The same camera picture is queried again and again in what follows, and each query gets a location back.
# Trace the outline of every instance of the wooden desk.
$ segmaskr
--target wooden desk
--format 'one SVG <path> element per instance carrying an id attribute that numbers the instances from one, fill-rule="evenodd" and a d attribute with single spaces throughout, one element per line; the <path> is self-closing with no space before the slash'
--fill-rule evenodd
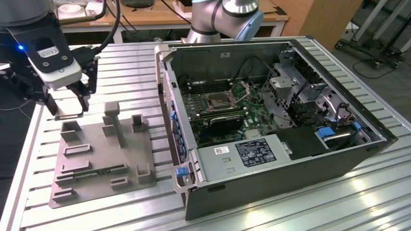
<path id="1" fill-rule="evenodd" d="M 189 29 L 189 24 L 176 16 L 176 14 L 167 8 L 160 0 L 153 0 L 152 7 L 137 9 L 121 5 L 121 12 L 127 20 L 131 22 L 137 30 L 161 30 L 161 29 Z M 172 7 L 172 0 L 165 0 Z M 63 27 L 64 33 L 77 32 L 97 32 L 111 31 L 115 18 L 109 13 L 95 22 L 73 24 Z M 281 34 L 284 23 L 288 21 L 287 15 L 279 15 L 276 12 L 265 13 L 261 26 L 272 26 L 271 37 L 277 37 Z M 121 18 L 121 22 L 128 30 L 133 30 Z M 115 43 L 123 43 L 121 31 L 125 28 L 119 25 L 115 34 Z"/>
<path id="2" fill-rule="evenodd" d="M 291 19 L 281 36 L 312 35 L 331 51 L 361 0 L 272 0 Z"/>

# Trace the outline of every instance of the metal slotted table surface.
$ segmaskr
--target metal slotted table surface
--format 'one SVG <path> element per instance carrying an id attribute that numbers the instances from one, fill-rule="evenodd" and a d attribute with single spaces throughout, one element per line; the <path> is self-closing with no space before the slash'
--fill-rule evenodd
<path id="1" fill-rule="evenodd" d="M 405 230 L 411 227 L 411 126 L 319 43 L 296 38 L 399 141 L 343 177 L 247 206 L 184 221 L 171 183 L 171 153 L 155 82 L 156 43 L 111 45 L 101 53 L 97 93 L 79 124 L 100 122 L 103 103 L 119 101 L 120 118 L 149 120 L 157 184 L 59 209 L 48 206 L 61 121 L 36 106 L 0 230 Z M 67 90 L 57 99 L 72 97 Z"/>

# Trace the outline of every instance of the floor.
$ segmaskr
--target floor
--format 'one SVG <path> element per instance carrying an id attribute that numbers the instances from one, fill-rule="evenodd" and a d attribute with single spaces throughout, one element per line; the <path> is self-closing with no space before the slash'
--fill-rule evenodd
<path id="1" fill-rule="evenodd" d="M 365 21 L 371 11 L 372 7 L 368 9 L 359 9 L 353 17 L 353 21 L 357 23 L 357 25 Z M 375 21 L 368 27 L 369 31 L 376 28 L 380 20 L 383 20 L 385 16 L 387 14 L 384 12 L 379 13 Z M 387 42 L 389 35 L 393 34 L 400 24 L 400 20 L 393 21 L 389 29 L 381 37 L 383 42 Z M 369 37 L 369 34 L 365 34 L 361 40 L 367 39 L 367 37 Z M 409 38 L 411 26 L 408 26 L 395 46 L 400 48 Z M 344 65 L 349 67 L 351 70 L 353 63 L 368 59 L 367 55 L 348 47 L 343 47 L 339 51 L 333 51 L 332 54 L 344 63 Z M 405 53 L 404 55 L 407 57 L 407 63 L 403 63 L 399 68 L 384 77 L 379 79 L 365 79 L 363 77 L 360 78 L 372 88 L 372 90 L 380 95 L 380 97 L 388 102 L 388 104 L 404 116 L 404 118 L 411 121 L 411 52 Z M 371 77 L 379 76 L 387 71 L 391 71 L 391 68 L 387 66 L 383 66 L 379 70 L 373 70 L 367 63 L 360 63 L 356 69 L 363 75 Z M 14 99 L 13 96 L 10 96 L 9 93 L 6 93 L 1 88 L 0 98 L 2 99 L 0 101 L 0 108 L 12 108 L 22 104 L 22 102 Z M 22 111 L 28 114 L 28 116 L 32 116 L 33 108 L 33 103 L 22 108 Z M 29 120 L 18 110 L 10 112 L 0 111 L 0 215 L 2 212 L 2 206 L 12 182 L 6 178 L 13 176 L 28 125 Z"/>
<path id="2" fill-rule="evenodd" d="M 359 9 L 353 16 L 353 22 L 357 25 L 365 21 L 372 7 L 367 9 Z M 379 22 L 385 18 L 387 14 L 380 12 L 371 23 L 368 30 L 373 31 Z M 393 35 L 396 29 L 401 25 L 400 20 L 395 20 L 384 32 L 380 40 L 383 44 L 387 44 L 391 36 Z M 371 37 L 371 33 L 367 33 L 361 36 L 359 43 Z M 399 37 L 393 47 L 401 48 L 408 39 L 411 38 L 411 25 L 403 32 Z M 369 57 L 359 51 L 355 51 L 349 47 L 344 46 L 340 50 L 335 50 L 332 52 L 335 57 L 344 63 L 344 65 L 352 70 L 352 64 L 357 61 L 365 60 Z M 367 79 L 361 76 L 360 79 L 363 82 L 371 87 L 371 89 L 377 93 L 377 95 L 387 101 L 387 103 L 393 107 L 393 109 L 404 116 L 404 118 L 411 121 L 411 52 L 404 53 L 405 62 L 400 64 L 397 69 L 387 74 L 384 77 L 379 79 Z M 392 69 L 383 65 L 379 70 L 375 70 L 369 63 L 360 63 L 356 66 L 356 70 L 368 77 L 376 77 L 384 74 L 387 71 Z"/>

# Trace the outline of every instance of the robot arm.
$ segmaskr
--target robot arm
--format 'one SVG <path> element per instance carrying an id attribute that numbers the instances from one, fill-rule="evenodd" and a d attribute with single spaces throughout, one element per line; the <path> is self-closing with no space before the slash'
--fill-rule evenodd
<path id="1" fill-rule="evenodd" d="M 257 0 L 192 0 L 192 25 L 187 43 L 219 42 L 220 33 L 249 40 L 263 22 Z"/>
<path id="2" fill-rule="evenodd" d="M 1 1 L 0 63 L 9 63 L 10 67 L 0 73 L 0 86 L 20 99 L 45 105 L 55 115 L 57 106 L 48 89 L 61 87 L 76 94 L 83 111 L 88 111 L 88 98 L 96 92 L 96 55 L 103 49 L 88 46 L 71 51 L 60 25 L 96 20 L 107 5 L 100 15 L 64 22 L 57 20 L 52 8 L 52 0 Z M 80 81 L 83 73 L 88 76 L 85 84 Z"/>

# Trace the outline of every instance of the white sticker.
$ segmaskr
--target white sticker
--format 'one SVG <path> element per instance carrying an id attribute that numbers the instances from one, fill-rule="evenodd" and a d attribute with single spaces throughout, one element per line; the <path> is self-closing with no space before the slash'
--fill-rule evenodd
<path id="1" fill-rule="evenodd" d="M 91 22 L 91 25 L 109 25 L 109 23 L 103 23 L 103 22 Z"/>
<path id="2" fill-rule="evenodd" d="M 220 58 L 229 58 L 229 52 L 221 53 Z"/>
<path id="3" fill-rule="evenodd" d="M 215 148 L 213 151 L 215 151 L 216 155 L 229 152 L 227 146 L 225 147 L 220 147 L 220 148 Z"/>
<path id="4" fill-rule="evenodd" d="M 48 47 L 44 50 L 37 51 L 39 55 L 41 58 L 48 58 L 60 53 L 59 49 L 56 46 Z"/>

